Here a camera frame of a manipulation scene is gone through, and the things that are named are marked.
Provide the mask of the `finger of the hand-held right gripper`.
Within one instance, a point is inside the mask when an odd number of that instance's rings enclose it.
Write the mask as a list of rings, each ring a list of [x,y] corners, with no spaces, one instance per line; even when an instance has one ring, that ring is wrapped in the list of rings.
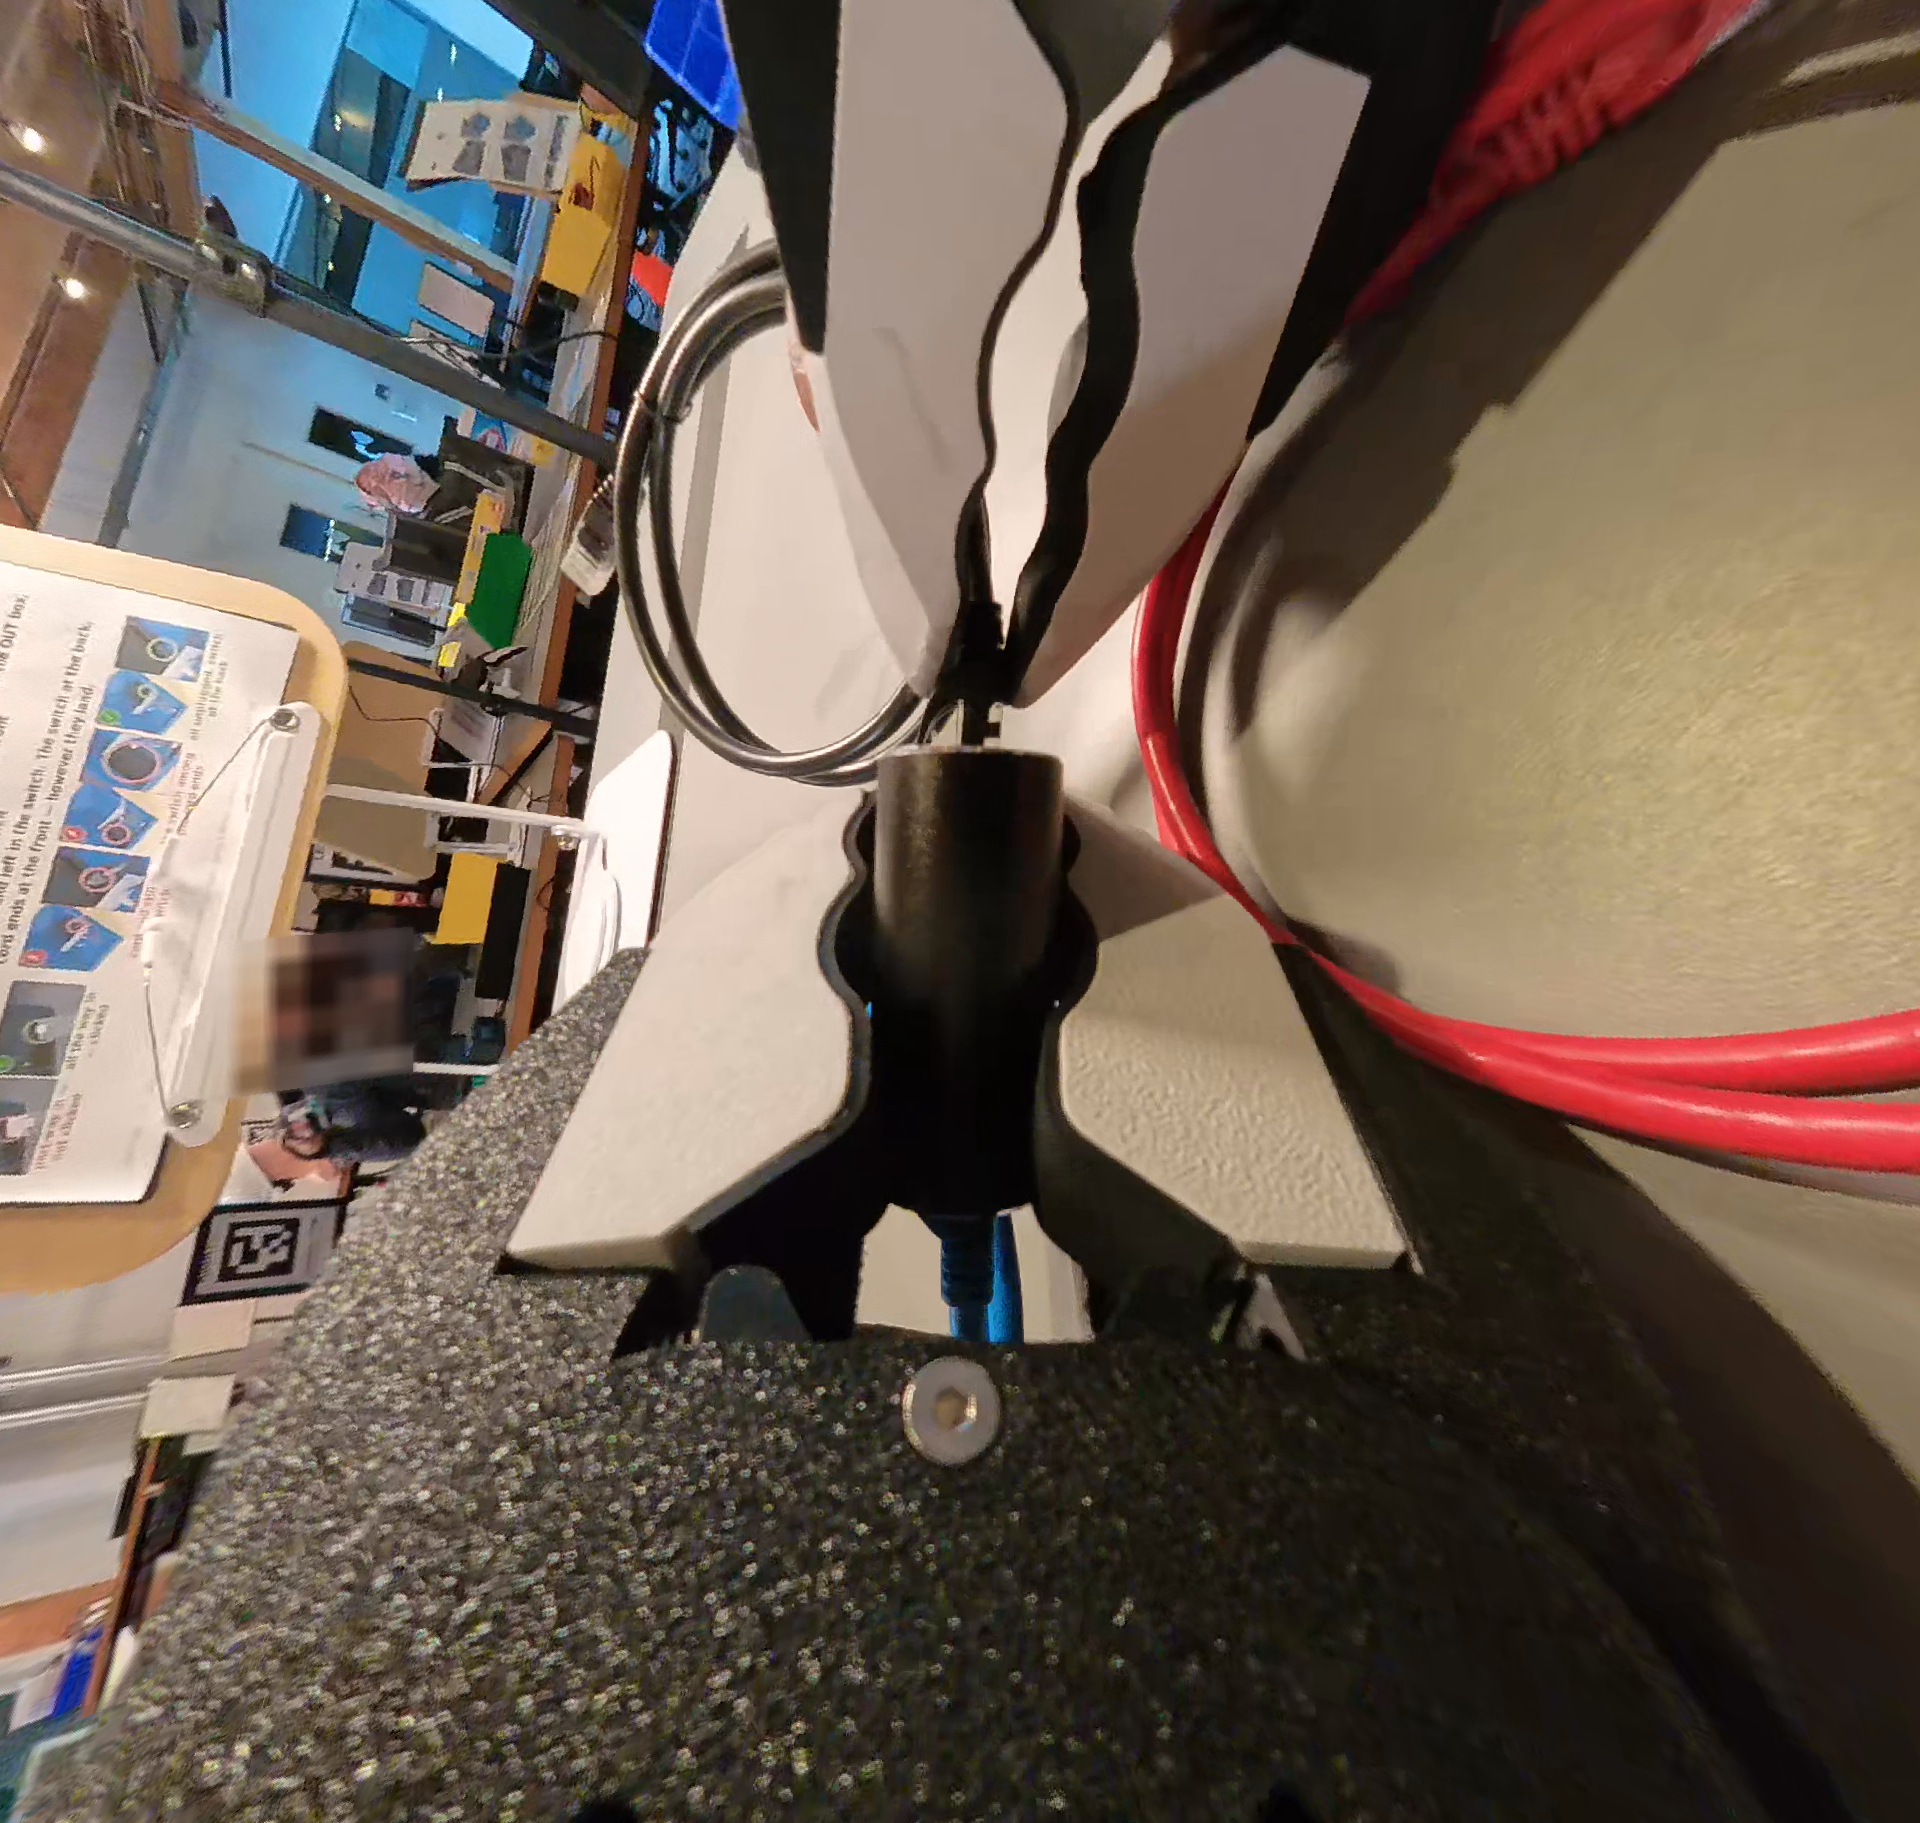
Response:
[[[1370,85],[1284,45],[1165,90],[1080,184],[1087,339],[1007,626],[1014,707],[1083,662],[1239,467]]]
[[[999,325],[1085,125],[1178,0],[840,0],[825,329],[805,359],[856,570],[908,685],[965,610]]]

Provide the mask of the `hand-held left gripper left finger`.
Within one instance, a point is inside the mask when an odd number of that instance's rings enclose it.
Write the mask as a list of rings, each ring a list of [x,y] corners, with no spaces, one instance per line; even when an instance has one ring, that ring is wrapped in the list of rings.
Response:
[[[663,924],[511,1264],[688,1270],[724,1216],[851,1129],[872,1030],[834,931],[857,896],[857,820],[851,798],[777,829]]]

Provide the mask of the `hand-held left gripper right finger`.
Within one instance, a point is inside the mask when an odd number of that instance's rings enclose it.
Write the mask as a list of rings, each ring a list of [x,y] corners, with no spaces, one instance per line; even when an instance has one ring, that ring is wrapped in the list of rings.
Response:
[[[1093,927],[1056,1050],[1069,1129],[1242,1259],[1393,1269],[1407,1241],[1256,917],[1104,810],[1068,823]]]

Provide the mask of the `black cable coupler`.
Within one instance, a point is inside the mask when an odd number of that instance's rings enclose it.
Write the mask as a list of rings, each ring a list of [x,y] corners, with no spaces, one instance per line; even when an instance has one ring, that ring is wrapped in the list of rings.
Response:
[[[1060,760],[1000,745],[885,757],[872,897],[876,1103],[902,1199],[934,1219],[1021,1207],[1065,897]]]

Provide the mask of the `white flat device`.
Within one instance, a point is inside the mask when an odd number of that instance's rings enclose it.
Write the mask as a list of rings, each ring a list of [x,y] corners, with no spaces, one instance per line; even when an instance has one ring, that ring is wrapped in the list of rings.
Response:
[[[613,956],[652,942],[676,764],[676,738],[658,731],[592,785],[588,838],[568,889],[553,1008],[573,1000]]]

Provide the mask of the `blue plastic bin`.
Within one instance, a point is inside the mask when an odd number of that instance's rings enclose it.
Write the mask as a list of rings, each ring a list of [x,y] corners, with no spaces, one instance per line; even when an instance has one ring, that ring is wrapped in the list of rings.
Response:
[[[691,103],[739,130],[743,100],[720,0],[655,0],[646,49]]]

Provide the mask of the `yellow box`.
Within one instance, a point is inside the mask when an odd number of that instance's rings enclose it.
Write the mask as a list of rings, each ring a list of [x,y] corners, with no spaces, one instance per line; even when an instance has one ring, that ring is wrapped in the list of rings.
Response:
[[[582,134],[573,148],[550,210],[540,284],[582,301],[613,275],[624,184],[625,162],[615,145],[598,134]]]

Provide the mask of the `black and white marker tag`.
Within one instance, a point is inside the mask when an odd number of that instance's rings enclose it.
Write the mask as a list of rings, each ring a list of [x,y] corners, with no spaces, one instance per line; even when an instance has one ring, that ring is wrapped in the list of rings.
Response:
[[[196,1234],[181,1306],[312,1289],[345,1232],[348,1201],[216,1207]]]

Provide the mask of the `green plastic bin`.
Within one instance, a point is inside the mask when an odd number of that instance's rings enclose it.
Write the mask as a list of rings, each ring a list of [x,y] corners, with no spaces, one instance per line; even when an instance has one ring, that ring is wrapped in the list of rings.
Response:
[[[472,546],[454,600],[457,623],[489,651],[512,647],[533,551],[518,532],[490,532]]]

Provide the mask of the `clear plastic clip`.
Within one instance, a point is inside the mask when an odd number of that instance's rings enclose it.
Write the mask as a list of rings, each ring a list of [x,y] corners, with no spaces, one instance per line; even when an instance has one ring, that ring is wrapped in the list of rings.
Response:
[[[281,703],[186,790],[147,879],[136,933],[140,1018],[159,1126],[177,1147],[220,1132],[252,958],[276,924],[324,718]]]

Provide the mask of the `metal pole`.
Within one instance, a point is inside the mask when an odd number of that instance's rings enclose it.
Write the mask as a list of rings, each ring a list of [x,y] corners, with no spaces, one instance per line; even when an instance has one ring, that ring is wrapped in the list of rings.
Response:
[[[516,397],[484,374],[441,357],[422,342],[387,331],[349,309],[309,296],[283,270],[236,239],[216,233],[182,237],[19,165],[2,165],[2,198],[6,204],[23,206],[192,294],[227,299],[252,316],[276,322],[324,347],[351,354],[380,370],[553,444],[602,475],[615,467],[615,442],[592,426],[571,422],[550,407]]]

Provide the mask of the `wooden board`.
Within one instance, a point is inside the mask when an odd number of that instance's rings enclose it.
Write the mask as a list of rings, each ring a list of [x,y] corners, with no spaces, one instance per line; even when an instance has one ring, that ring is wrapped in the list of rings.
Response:
[[[271,933],[271,939],[285,937],[291,929],[291,915],[316,839],[328,763],[348,703],[345,656],[335,632],[293,596],[226,571],[140,556],[79,539],[58,539],[12,525],[4,527],[2,556],[4,567],[37,565],[102,585],[169,594],[197,607],[242,612],[298,632],[301,651],[293,667],[291,700],[316,707],[324,718],[324,731],[320,759],[305,793],[298,858],[287,867]],[[252,972],[266,968],[267,953],[271,940],[252,958],[245,990]],[[227,1184],[233,1152],[242,1144],[245,1106],[252,1096],[242,1082],[242,1064],[267,1057],[271,1030],[252,1020],[255,1006],[258,1000],[242,991],[233,1035],[236,1082],[220,1132],[203,1147],[169,1142],[157,1183],[143,1199],[117,1207],[4,1209],[6,1294],[66,1292],[114,1280],[157,1259],[201,1223]]]

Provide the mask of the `printed instruction sheet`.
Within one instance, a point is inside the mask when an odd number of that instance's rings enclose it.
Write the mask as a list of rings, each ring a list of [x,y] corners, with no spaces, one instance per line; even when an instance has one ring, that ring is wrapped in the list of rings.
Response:
[[[298,632],[169,594],[6,565],[2,1201],[117,1207],[169,1138],[136,933],[189,786],[291,700]]]

